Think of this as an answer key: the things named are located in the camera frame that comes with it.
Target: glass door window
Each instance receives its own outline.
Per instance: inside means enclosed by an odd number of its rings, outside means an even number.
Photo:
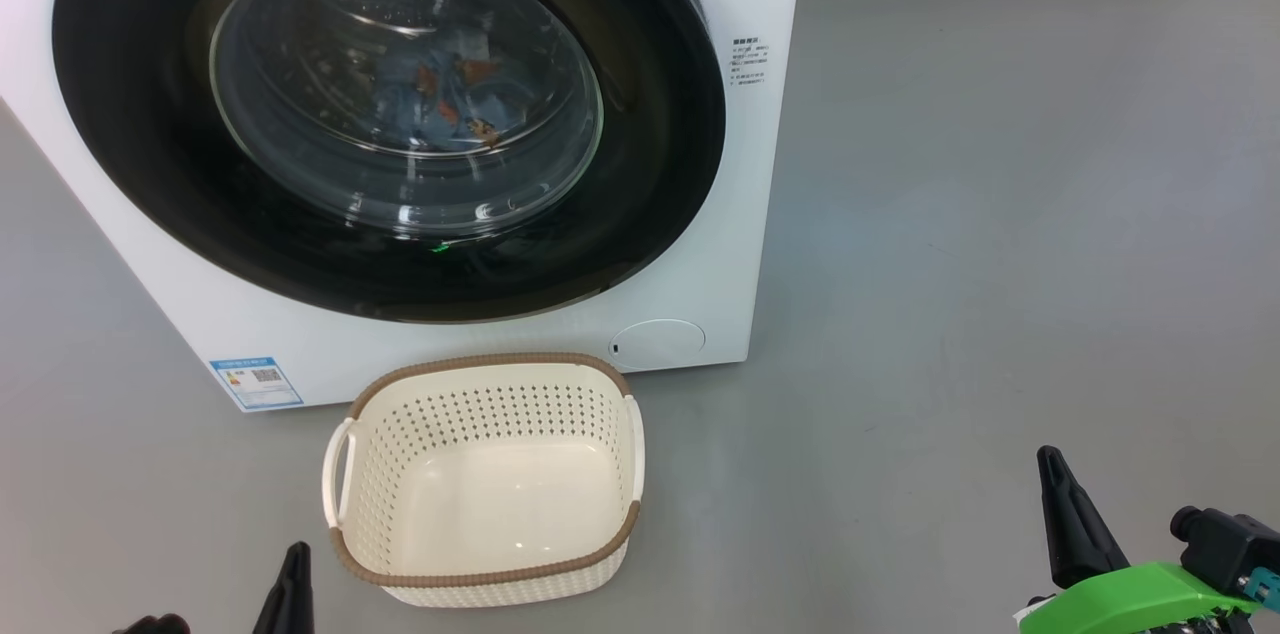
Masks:
[[[600,138],[594,69],[538,0],[234,0],[210,63],[257,165],[406,236],[518,227],[579,181]]]

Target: gray floor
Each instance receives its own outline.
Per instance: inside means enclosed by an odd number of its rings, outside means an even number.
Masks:
[[[621,574],[467,612],[339,567],[343,410],[237,412],[0,119],[0,629],[247,631],[302,538],[321,634],[1010,631],[1050,442],[1135,561],[1280,525],[1280,0],[800,0],[783,119],[753,359],[635,378]]]

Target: white plastic basket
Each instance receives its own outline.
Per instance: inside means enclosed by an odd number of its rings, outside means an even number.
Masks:
[[[640,410],[617,370],[581,355],[393,371],[351,406],[324,459],[343,565],[428,607],[600,587],[626,556],[643,489]]]

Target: basket handle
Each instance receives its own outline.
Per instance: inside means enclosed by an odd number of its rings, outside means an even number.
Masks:
[[[639,502],[644,494],[644,420],[640,419],[640,405],[632,396],[625,397],[627,414],[631,420],[631,447],[632,447],[632,474],[631,474],[631,501]]]
[[[347,500],[351,496],[351,488],[347,483],[351,482],[351,473],[356,466],[356,457],[347,456],[347,467],[342,474],[342,501],[337,505],[334,503],[333,492],[337,487],[335,475],[338,469],[338,456],[342,453],[343,446],[351,447],[355,451],[356,434],[351,433],[352,425],[356,420],[347,418],[333,430],[333,437],[329,438],[329,447],[324,452],[324,474],[320,480],[320,496],[324,498],[324,519],[329,523],[330,529],[342,529],[342,520],[347,517]]]

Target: front-loading washing machine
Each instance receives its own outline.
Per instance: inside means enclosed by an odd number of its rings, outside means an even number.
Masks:
[[[746,357],[795,0],[0,0],[0,96],[243,410]]]

